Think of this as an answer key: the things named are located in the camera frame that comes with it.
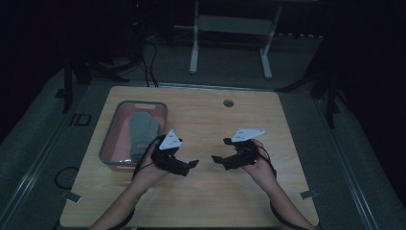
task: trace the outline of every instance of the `person's left hand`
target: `person's left hand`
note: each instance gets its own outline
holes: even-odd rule
[[[148,151],[141,164],[140,170],[135,174],[134,178],[131,181],[131,186],[136,186],[138,189],[144,191],[144,193],[156,182],[158,182],[158,180],[169,174],[169,172],[163,171],[153,164],[151,159],[153,150],[154,148],[151,148]]]

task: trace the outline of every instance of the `dark background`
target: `dark background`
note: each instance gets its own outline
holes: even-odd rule
[[[128,21],[146,20],[171,38],[173,25],[192,25],[193,1],[3,0],[0,8],[1,135],[3,140],[40,92],[63,67],[67,47],[98,61],[111,61],[114,35]],[[204,11],[248,15],[238,1],[213,1]],[[269,4],[255,1],[255,4]],[[325,37],[318,68],[338,72],[338,86],[364,128],[386,174],[406,206],[406,3],[401,0],[321,1],[285,4],[278,32]],[[267,16],[259,11],[258,16]]]

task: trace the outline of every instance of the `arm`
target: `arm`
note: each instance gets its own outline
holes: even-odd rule
[[[151,164],[150,156],[152,150],[148,152],[143,161],[140,171],[137,172],[131,183],[125,190],[117,197],[117,199],[110,205],[104,214],[96,220],[90,229],[108,229],[121,223],[134,209],[135,205],[140,200],[141,196],[147,192],[161,177],[168,174]]]
[[[252,140],[259,149],[259,154],[267,157],[263,148],[263,144],[257,140]],[[274,208],[288,222],[301,226],[306,229],[314,229],[311,223],[299,212],[296,206],[292,203],[286,192],[275,178],[274,173],[268,163],[259,157],[254,165],[242,167],[248,172],[254,181],[266,192]]]

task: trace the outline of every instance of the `white triangular marker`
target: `white triangular marker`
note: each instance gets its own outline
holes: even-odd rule
[[[164,141],[159,146],[159,150],[168,150],[173,148],[178,148],[182,146],[182,142],[173,132],[173,129],[170,130],[168,135],[165,137]]]
[[[247,128],[239,128],[231,138],[232,142],[241,142],[247,141],[251,138],[258,137],[265,133],[265,129],[247,129]]]

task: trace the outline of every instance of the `gray floor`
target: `gray floor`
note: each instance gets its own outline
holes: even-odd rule
[[[309,37],[276,37],[269,55],[274,78],[265,80],[257,49],[227,46],[227,42],[221,48],[212,40],[202,41],[197,74],[190,75],[189,38],[179,38],[170,45],[159,36],[151,38],[158,48],[153,70],[161,87],[272,91],[299,79],[320,43]],[[151,46],[146,46],[145,55],[150,62]],[[54,177],[65,167],[80,166],[109,89],[118,84],[145,86],[144,73],[140,67],[123,74],[131,79],[125,84],[101,77],[90,85],[75,84],[74,104],[66,115],[61,114],[63,100],[54,97],[62,87],[62,74],[45,85],[0,147],[0,223],[7,224],[5,229],[65,229],[57,224],[66,202],[59,197],[64,190],[56,186]],[[325,101],[311,99],[310,88],[311,83],[280,97],[308,185],[319,194],[313,200],[321,225],[325,229],[406,229],[405,210],[354,116],[337,100],[341,113],[334,117],[336,128],[328,128]],[[91,115],[89,126],[71,124],[75,113]],[[35,162],[40,168],[31,168]],[[60,183],[71,185],[75,174],[64,172]],[[36,175],[33,183],[20,184],[28,175]],[[20,185],[27,190],[17,190]]]

